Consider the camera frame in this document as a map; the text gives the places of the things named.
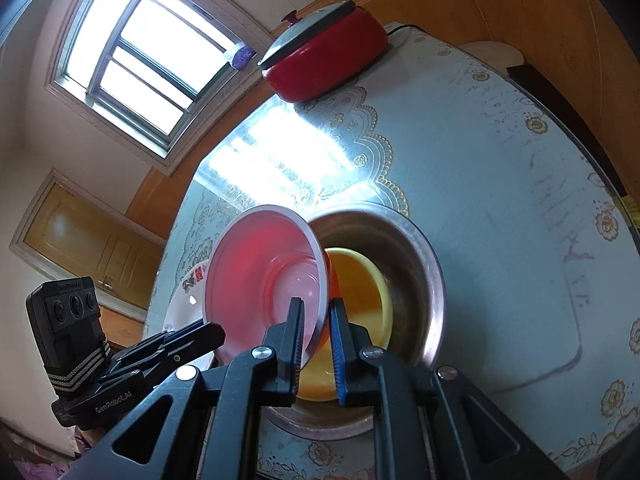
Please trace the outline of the small floral double-happiness plate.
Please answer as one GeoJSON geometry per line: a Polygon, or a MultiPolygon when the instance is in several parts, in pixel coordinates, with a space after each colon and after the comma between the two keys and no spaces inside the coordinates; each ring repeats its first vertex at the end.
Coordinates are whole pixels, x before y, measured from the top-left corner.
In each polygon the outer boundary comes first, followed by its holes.
{"type": "Polygon", "coordinates": [[[163,345],[169,352],[178,352],[175,361],[186,364],[190,356],[189,364],[201,372],[208,370],[214,359],[210,338],[215,332],[205,327],[203,318],[207,267],[207,260],[199,262],[178,281],[163,322],[163,345]]]}

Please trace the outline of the red plastic bowl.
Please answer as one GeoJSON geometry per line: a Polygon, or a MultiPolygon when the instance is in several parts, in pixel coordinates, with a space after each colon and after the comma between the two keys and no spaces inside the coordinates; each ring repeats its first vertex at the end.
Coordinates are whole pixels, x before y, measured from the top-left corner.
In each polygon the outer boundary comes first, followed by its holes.
{"type": "Polygon", "coordinates": [[[286,321],[293,298],[304,303],[302,363],[328,338],[329,302],[340,294],[334,266],[309,223],[291,209],[258,206],[224,230],[209,259],[203,318],[226,333],[216,350],[228,364],[286,321]]]}

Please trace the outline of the yellow plastic bowl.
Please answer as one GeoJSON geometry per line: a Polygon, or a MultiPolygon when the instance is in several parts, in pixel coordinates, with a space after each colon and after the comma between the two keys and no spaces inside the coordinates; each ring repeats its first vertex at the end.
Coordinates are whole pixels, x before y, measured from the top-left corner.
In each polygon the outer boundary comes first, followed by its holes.
{"type": "Polygon", "coordinates": [[[385,349],[393,328],[390,286],[378,267],[356,250],[331,247],[332,278],[326,336],[299,376],[298,397],[311,402],[346,402],[357,377],[359,351],[385,349]]]}

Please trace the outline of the wooden door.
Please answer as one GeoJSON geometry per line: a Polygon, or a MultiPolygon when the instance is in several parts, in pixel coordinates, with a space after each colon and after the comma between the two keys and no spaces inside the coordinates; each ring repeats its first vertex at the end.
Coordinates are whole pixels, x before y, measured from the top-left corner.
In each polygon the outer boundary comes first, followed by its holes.
{"type": "Polygon", "coordinates": [[[10,249],[47,278],[88,276],[99,302],[143,321],[165,240],[51,170],[10,249]]]}

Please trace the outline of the purple tissue pack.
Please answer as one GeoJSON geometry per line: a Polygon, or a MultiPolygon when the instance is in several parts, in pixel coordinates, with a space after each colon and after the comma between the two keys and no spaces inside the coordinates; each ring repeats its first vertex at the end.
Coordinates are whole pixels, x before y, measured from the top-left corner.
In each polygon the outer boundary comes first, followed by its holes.
{"type": "Polygon", "coordinates": [[[236,44],[232,49],[229,64],[235,70],[244,70],[255,55],[256,51],[251,46],[241,42],[240,44],[236,44]]]}

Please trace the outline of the red electric cooking pot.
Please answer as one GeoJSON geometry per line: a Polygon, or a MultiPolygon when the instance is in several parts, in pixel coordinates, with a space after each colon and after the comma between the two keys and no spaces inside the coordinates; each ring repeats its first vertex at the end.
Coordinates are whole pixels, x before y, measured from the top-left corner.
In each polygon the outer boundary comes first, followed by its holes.
{"type": "Polygon", "coordinates": [[[262,78],[285,102],[309,101],[357,75],[379,58],[387,45],[384,27],[356,5],[341,21],[262,70],[262,78]]]}

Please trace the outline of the grey pot lid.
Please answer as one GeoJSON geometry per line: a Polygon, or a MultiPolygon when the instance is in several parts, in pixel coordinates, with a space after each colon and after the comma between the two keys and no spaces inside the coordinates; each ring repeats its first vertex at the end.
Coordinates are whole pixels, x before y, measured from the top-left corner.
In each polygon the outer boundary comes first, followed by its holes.
{"type": "Polygon", "coordinates": [[[258,62],[258,66],[261,70],[268,70],[268,68],[280,62],[296,49],[319,35],[320,32],[323,32],[336,22],[341,21],[349,13],[354,12],[355,9],[356,3],[352,0],[346,0],[325,6],[301,18],[288,29],[285,29],[285,31],[273,41],[273,44],[258,62]]]}

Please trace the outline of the window with frame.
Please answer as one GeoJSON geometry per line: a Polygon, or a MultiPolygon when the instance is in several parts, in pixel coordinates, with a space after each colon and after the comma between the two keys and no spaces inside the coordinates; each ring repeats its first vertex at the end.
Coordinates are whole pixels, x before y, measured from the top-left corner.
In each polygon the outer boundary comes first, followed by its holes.
{"type": "Polygon", "coordinates": [[[258,83],[272,37],[232,0],[72,0],[48,87],[163,174],[258,83]],[[229,64],[236,44],[256,55],[229,64]]]}

